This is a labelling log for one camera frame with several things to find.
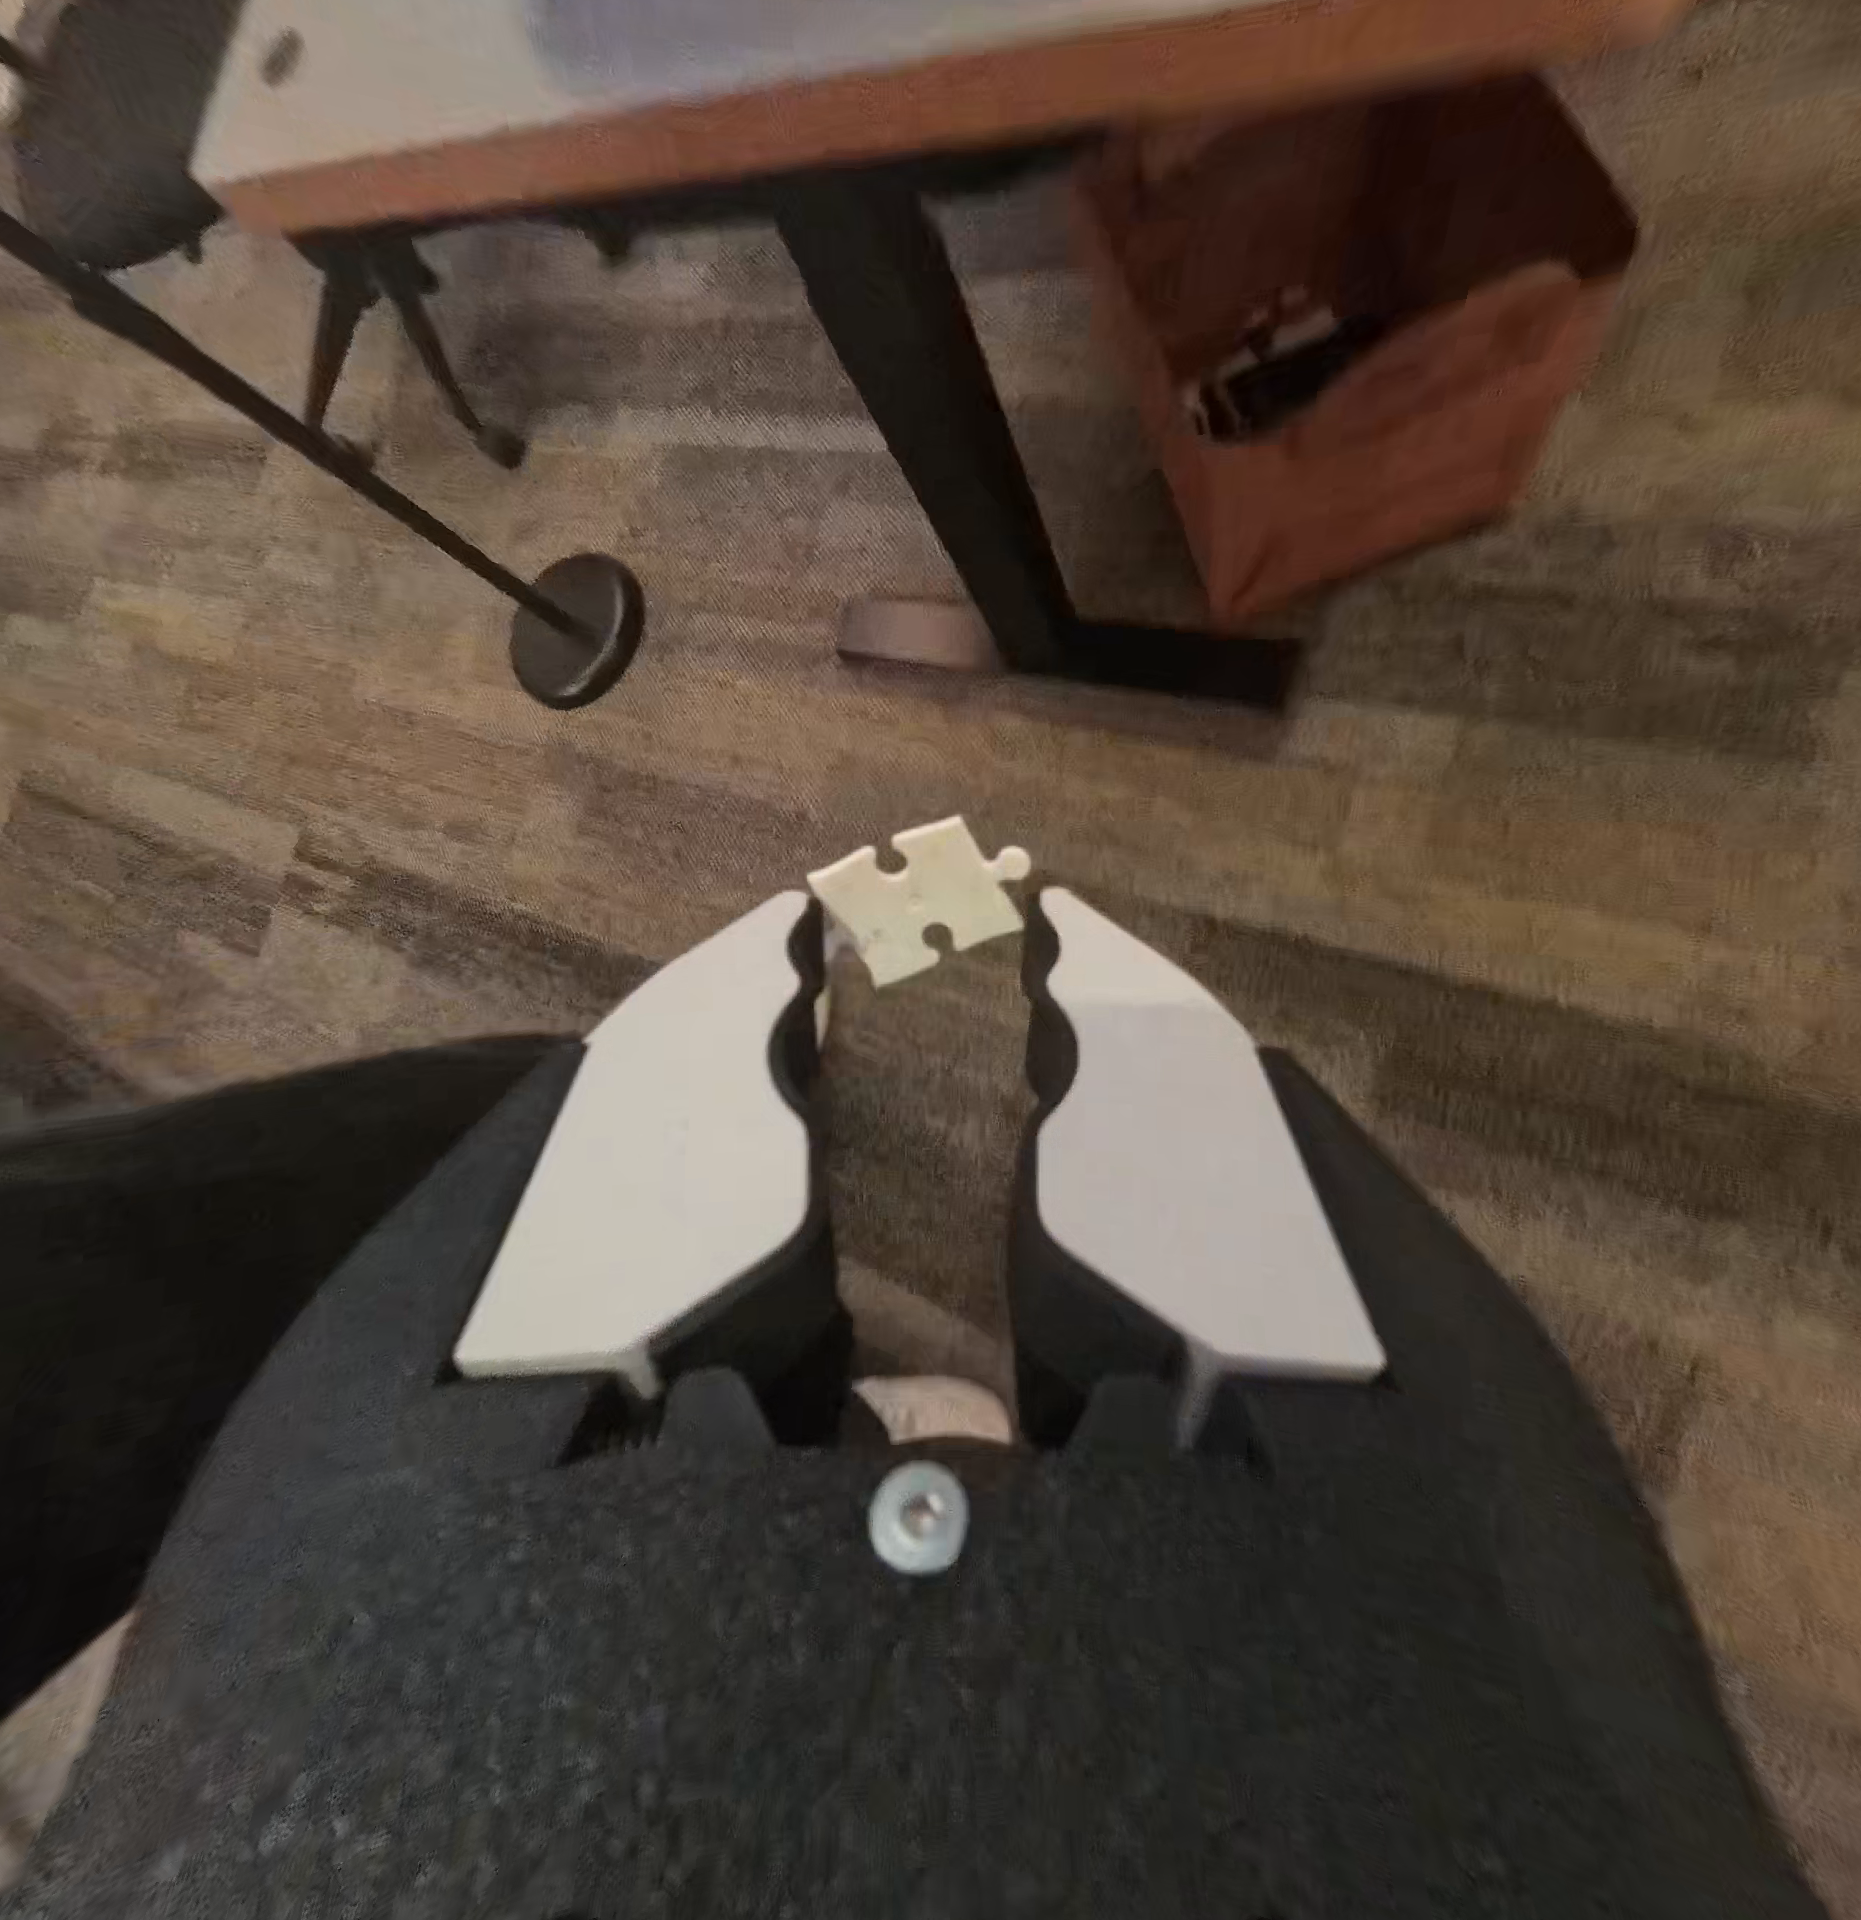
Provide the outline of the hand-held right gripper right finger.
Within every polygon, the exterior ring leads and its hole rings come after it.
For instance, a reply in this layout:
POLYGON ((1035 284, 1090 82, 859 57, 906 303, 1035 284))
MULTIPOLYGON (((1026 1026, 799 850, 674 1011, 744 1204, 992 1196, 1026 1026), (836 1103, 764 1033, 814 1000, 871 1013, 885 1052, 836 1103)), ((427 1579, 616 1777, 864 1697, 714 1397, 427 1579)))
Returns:
POLYGON ((1389 1361, 1247 1029, 1062 885, 1032 904, 1009 1215, 1016 1416, 1058 1451, 1103 1386, 1198 1449, 1242 1380, 1374 1390, 1389 1361))

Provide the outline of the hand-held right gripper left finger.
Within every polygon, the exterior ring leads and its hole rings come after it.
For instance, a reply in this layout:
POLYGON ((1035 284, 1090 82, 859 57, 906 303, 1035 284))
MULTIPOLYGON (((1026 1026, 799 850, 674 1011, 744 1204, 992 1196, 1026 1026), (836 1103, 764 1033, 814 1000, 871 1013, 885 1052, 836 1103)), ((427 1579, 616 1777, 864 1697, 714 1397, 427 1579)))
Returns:
POLYGON ((459 1378, 599 1378, 653 1406, 727 1372, 784 1445, 838 1435, 823 998, 820 904, 781 891, 587 1033, 451 1350, 459 1378))

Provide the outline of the white-backed puzzle piece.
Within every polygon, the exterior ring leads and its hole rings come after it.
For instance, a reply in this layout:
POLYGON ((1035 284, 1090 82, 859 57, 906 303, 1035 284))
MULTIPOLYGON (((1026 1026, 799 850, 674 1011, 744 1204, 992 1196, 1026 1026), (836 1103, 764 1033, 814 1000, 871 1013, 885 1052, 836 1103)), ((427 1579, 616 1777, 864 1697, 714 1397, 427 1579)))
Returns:
POLYGON ((952 952, 1007 940, 1022 931, 1014 890, 1030 881, 1034 858, 1020 844, 986 853, 968 821, 940 821, 891 837, 899 870, 885 870, 875 848, 860 848, 806 875, 810 893, 883 990, 938 966, 931 942, 940 928, 952 952))

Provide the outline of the black pole with round base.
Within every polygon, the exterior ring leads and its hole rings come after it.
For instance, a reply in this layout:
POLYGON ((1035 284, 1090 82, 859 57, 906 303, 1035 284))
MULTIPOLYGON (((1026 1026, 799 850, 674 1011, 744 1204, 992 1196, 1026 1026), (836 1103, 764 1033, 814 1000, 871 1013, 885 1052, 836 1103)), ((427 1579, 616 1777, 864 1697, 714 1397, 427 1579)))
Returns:
POLYGON ((56 251, 2 206, 0 251, 53 285, 84 322, 211 393, 273 442, 289 447, 464 572, 502 593, 515 606, 510 663, 535 703, 552 709, 587 708, 623 677, 646 625, 644 593, 627 564, 587 550, 552 564, 535 579, 525 579, 412 496, 394 489, 328 431, 299 420, 241 374, 205 354, 108 277, 56 251))

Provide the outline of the brown open box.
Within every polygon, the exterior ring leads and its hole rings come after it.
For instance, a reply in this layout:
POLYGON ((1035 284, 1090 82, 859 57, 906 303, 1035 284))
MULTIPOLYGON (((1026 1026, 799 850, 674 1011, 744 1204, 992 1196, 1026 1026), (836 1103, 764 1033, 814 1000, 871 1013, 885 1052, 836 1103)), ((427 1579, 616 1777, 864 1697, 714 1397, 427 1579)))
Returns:
POLYGON ((1537 73, 1116 132, 1072 216, 1225 633, 1504 515, 1637 250, 1537 73))

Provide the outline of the wooden background table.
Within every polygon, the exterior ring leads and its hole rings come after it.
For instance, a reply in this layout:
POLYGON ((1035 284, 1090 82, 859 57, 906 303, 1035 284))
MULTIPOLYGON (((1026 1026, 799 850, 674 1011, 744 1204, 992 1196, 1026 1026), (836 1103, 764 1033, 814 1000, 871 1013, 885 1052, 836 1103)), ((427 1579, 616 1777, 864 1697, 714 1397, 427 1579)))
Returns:
POLYGON ((771 219, 965 600, 859 600, 841 657, 1280 708, 1299 650, 1076 612, 931 170, 1106 125, 1603 57, 1665 1, 241 5, 191 154, 244 227, 771 219))

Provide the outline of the dark grey chair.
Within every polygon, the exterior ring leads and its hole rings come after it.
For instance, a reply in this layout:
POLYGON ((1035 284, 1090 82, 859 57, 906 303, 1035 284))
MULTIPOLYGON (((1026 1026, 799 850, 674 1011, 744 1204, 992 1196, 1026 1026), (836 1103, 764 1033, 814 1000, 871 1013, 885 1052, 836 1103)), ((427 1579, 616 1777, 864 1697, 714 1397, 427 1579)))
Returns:
MULTIPOLYGON (((27 225, 95 272, 198 254, 224 212, 191 161, 238 14, 235 1, 63 5, 43 46, 22 53, 11 154, 27 225)), ((502 469, 522 464, 517 434, 487 425, 451 372, 427 308, 435 277, 410 237, 321 237, 296 250, 321 277, 308 426, 328 426, 358 322, 390 303, 480 454, 502 469)))

